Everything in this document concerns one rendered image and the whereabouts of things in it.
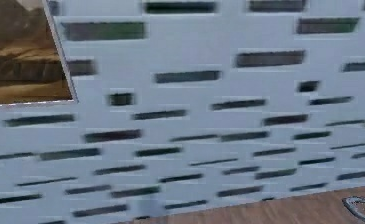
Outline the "brown framed wall picture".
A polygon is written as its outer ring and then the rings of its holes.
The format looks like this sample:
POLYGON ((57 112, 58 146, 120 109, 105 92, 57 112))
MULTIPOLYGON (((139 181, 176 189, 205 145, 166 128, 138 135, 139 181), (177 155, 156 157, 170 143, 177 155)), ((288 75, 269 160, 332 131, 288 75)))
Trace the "brown framed wall picture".
POLYGON ((0 105, 72 99, 44 5, 0 0, 0 105))

